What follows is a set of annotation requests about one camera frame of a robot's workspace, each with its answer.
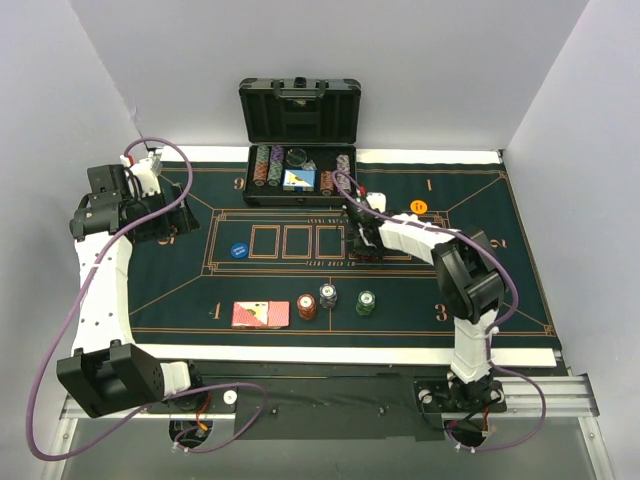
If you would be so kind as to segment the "blue small blind button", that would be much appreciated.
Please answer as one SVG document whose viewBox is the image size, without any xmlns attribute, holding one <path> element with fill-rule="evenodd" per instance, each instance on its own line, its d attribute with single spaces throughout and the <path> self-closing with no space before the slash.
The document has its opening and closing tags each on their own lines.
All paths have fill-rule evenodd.
<svg viewBox="0 0 640 480">
<path fill-rule="evenodd" d="M 249 246 L 244 242 L 234 243 L 230 248 L 230 255 L 234 259 L 243 259 L 249 255 Z"/>
</svg>

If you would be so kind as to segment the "blue poker chip stack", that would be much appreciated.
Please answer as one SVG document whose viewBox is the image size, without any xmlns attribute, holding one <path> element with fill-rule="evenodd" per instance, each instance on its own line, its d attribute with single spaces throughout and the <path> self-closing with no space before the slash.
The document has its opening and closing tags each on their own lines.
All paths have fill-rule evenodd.
<svg viewBox="0 0 640 480">
<path fill-rule="evenodd" d="M 331 283 L 325 283 L 319 288 L 319 303 L 323 308 L 332 309 L 337 303 L 337 289 Z"/>
</svg>

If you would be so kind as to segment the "orange big blind button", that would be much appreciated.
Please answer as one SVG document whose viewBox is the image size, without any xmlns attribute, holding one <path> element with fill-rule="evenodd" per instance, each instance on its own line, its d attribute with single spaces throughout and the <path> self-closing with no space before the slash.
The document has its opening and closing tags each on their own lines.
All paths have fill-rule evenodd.
<svg viewBox="0 0 640 480">
<path fill-rule="evenodd" d="M 416 199 L 410 203 L 410 210 L 416 215 L 423 215 L 428 211 L 428 204 L 423 200 Z"/>
</svg>

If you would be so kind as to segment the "red poker chip stack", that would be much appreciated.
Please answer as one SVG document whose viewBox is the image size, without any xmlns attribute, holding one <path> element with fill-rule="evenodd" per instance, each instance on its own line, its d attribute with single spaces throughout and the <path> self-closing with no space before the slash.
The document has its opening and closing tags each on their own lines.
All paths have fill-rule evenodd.
<svg viewBox="0 0 640 480">
<path fill-rule="evenodd" d="M 302 294 L 298 297 L 297 309 L 299 316 L 307 321 L 313 320 L 317 313 L 315 298 L 311 294 Z"/>
</svg>

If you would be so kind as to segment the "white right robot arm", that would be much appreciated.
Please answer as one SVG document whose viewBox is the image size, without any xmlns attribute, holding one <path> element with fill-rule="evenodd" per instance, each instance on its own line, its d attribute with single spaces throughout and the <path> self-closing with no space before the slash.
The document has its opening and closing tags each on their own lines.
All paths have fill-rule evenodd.
<svg viewBox="0 0 640 480">
<path fill-rule="evenodd" d="M 361 257 L 382 258 L 398 251 L 434 267 L 446 311 L 453 318 L 454 350 L 447 374 L 446 394 L 458 409 L 488 406 L 504 401 L 494 380 L 492 337 L 509 286 L 496 265 L 483 231 L 447 230 L 422 222 L 414 214 L 381 212 L 370 194 L 346 201 L 347 241 Z"/>
</svg>

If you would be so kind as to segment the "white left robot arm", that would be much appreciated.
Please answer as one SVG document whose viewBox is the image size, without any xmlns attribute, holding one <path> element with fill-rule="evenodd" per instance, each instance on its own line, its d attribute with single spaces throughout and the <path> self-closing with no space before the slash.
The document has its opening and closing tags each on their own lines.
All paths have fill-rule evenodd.
<svg viewBox="0 0 640 480">
<path fill-rule="evenodd" d="M 67 393 L 91 418 L 170 396 L 181 410 L 200 408 L 204 384 L 185 361 L 161 362 L 139 348 L 129 320 L 128 269 L 135 245 L 170 240 L 199 227 L 174 183 L 161 187 L 161 163 L 138 162 L 88 169 L 90 191 L 80 201 L 70 232 L 80 267 L 79 323 L 70 357 L 56 374 Z M 180 200 L 171 207 L 170 200 Z"/>
</svg>

